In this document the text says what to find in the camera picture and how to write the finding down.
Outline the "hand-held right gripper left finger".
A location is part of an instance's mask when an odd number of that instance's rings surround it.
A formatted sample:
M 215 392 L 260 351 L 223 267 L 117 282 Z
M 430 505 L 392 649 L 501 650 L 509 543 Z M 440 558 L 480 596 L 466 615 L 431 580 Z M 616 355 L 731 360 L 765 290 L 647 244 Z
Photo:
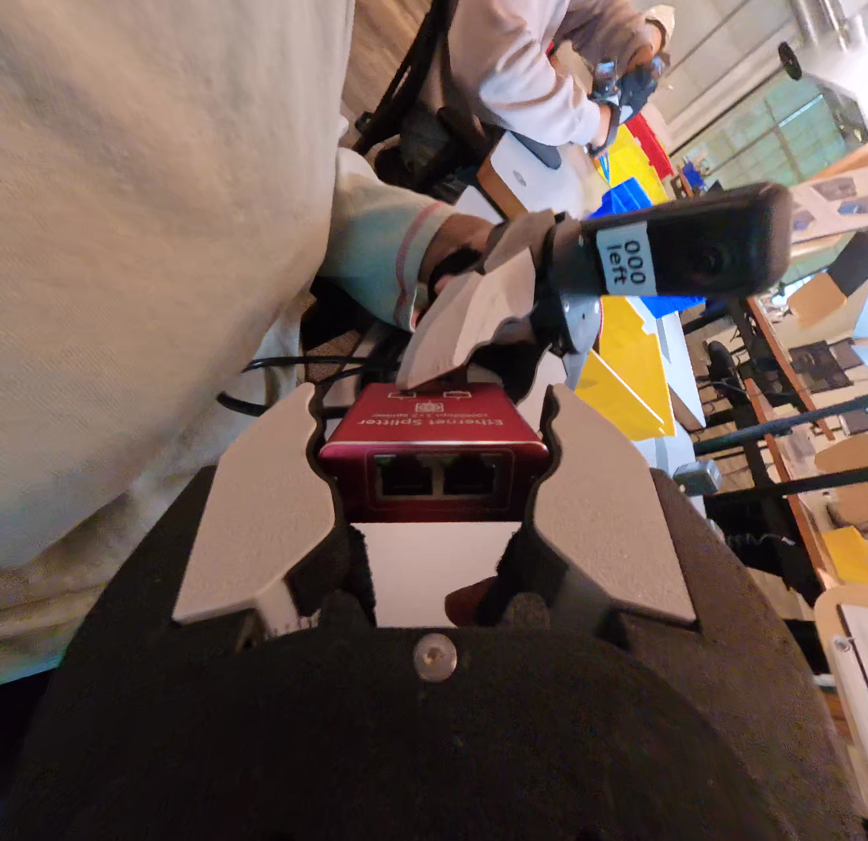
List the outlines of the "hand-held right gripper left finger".
M 375 625 L 363 534 L 344 515 L 317 454 L 321 397 L 302 383 L 225 451 L 213 478 L 172 619 L 181 626 L 251 612 L 266 639 L 311 625 L 326 599 L 353 597 Z

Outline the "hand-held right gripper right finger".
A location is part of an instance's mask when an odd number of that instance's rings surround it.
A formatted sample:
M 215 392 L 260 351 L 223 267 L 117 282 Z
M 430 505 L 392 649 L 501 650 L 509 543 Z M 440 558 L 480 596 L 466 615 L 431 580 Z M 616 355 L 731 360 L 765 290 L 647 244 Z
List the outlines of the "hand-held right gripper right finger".
M 596 633 L 616 612 L 692 627 L 697 615 L 639 450 L 563 383 L 548 387 L 541 432 L 551 463 L 476 622 L 494 626 L 517 595 L 536 595 L 554 629 Z

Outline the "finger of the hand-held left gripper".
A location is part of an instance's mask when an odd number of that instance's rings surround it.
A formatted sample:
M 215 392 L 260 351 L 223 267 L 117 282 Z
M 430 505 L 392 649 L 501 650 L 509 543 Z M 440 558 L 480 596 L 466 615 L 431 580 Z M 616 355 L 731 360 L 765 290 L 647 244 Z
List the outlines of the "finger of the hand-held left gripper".
M 556 225 L 556 215 L 548 210 L 524 213 L 494 226 L 483 248 L 483 272 L 491 273 L 525 251 L 538 271 L 544 265 L 547 236 Z
M 416 390 L 463 367 L 504 325 L 529 317 L 536 281 L 537 268 L 528 248 L 495 261 L 491 271 L 454 276 L 418 323 L 399 365 L 396 386 Z

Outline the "red ethernet splitter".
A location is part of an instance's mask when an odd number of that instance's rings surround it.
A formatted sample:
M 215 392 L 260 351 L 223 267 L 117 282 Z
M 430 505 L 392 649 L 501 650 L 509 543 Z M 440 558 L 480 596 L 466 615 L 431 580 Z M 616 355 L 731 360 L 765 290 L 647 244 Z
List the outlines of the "red ethernet splitter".
M 351 522 L 518 522 L 550 456 L 496 384 L 371 383 L 319 462 Z

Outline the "person's left forearm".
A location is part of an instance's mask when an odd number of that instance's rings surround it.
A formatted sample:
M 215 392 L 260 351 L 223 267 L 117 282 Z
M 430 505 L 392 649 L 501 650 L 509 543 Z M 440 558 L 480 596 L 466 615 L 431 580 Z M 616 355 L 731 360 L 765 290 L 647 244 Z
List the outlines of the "person's left forearm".
M 339 148 L 324 262 L 318 272 L 386 324 L 414 332 L 429 246 L 454 207 L 385 184 L 365 158 Z

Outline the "person's left hand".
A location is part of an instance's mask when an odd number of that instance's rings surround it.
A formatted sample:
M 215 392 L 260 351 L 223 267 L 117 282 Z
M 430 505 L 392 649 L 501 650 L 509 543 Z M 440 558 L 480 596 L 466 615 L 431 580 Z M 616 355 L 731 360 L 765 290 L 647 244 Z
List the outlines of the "person's left hand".
M 418 271 L 425 288 L 421 308 L 427 309 L 456 277 L 473 271 L 489 242 L 494 226 L 481 217 L 454 214 L 430 240 Z

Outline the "white laptop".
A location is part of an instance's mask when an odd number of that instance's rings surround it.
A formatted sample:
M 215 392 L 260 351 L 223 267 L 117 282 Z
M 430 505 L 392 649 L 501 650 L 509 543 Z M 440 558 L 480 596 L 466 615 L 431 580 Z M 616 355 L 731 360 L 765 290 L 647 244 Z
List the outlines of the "white laptop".
M 544 147 L 549 166 L 512 132 L 493 145 L 476 172 L 476 183 L 506 218 L 551 211 L 582 219 L 595 212 L 609 189 L 595 163 L 581 146 Z

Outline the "blue plastic bin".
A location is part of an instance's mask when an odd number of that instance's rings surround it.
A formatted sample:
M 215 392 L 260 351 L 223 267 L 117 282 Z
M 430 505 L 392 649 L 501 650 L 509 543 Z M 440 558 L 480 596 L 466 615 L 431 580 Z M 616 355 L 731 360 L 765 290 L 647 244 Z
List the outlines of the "blue plastic bin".
M 602 196 L 601 206 L 588 215 L 588 219 L 611 217 L 650 208 L 655 202 L 647 195 L 639 180 L 630 177 L 611 186 Z
M 670 314 L 681 314 L 697 306 L 704 306 L 703 297 L 647 296 L 639 299 L 652 318 L 660 319 Z

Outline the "small grey metal box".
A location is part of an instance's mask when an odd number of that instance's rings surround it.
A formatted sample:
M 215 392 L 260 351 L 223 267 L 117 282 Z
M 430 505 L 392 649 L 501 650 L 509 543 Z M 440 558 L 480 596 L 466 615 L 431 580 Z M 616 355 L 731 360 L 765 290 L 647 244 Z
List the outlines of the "small grey metal box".
M 723 483 L 722 472 L 714 459 L 683 464 L 674 471 L 672 479 L 690 498 L 714 496 Z

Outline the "yellow plastic bin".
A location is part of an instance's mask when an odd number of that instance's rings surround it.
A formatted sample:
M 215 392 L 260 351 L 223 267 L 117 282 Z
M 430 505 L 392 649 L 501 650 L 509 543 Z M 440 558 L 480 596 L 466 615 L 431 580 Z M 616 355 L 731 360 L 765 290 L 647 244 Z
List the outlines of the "yellow plastic bin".
M 632 442 L 671 437 L 676 422 L 660 340 L 627 298 L 602 298 L 602 324 L 575 393 Z
M 652 204 L 672 200 L 639 141 L 627 125 L 619 127 L 613 144 L 594 161 L 598 174 L 612 187 L 635 178 Z
M 849 526 L 821 534 L 838 581 L 867 585 L 867 541 Z

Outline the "red plastic bin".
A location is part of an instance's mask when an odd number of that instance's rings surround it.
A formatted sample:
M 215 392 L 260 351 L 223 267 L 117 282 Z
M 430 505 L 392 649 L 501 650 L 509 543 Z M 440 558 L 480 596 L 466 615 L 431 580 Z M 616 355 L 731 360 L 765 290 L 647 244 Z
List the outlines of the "red plastic bin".
M 624 127 L 642 148 L 648 163 L 655 170 L 659 179 L 664 180 L 676 175 L 676 169 L 673 167 L 664 145 L 642 113 L 638 113 L 626 121 Z

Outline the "black office chair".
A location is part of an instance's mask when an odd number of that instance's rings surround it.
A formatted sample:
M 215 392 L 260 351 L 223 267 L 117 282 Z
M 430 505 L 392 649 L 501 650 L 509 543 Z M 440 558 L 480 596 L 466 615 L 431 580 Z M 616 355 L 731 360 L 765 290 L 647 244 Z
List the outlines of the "black office chair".
M 452 86 L 448 30 L 458 0 L 431 0 L 418 32 L 375 109 L 355 120 L 353 150 L 375 147 L 386 184 L 453 202 L 503 131 L 472 113 Z
M 715 393 L 731 400 L 746 395 L 741 377 L 729 349 L 720 341 L 705 343 L 708 355 L 708 381 Z

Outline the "cardboard box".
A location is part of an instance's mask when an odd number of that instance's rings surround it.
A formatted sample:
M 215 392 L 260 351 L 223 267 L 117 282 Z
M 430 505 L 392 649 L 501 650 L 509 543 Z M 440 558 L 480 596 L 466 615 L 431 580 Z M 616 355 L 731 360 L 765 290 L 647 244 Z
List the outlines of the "cardboard box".
M 867 229 L 867 168 L 814 178 L 790 188 L 792 243 L 837 237 Z

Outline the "person's beige clothing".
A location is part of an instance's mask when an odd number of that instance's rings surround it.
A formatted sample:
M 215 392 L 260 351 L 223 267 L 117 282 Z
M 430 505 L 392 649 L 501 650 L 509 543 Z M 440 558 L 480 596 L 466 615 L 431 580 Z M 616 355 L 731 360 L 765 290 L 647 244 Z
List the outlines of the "person's beige clothing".
M 2 683 L 248 423 L 325 255 L 355 0 L 1 0 Z

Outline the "white furniture frame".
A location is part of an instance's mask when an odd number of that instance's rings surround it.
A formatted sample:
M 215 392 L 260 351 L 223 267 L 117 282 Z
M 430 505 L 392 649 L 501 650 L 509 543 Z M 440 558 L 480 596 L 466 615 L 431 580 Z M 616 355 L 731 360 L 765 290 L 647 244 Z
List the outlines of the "white furniture frame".
M 867 586 L 845 583 L 827 589 L 813 612 L 853 745 L 866 762 Z

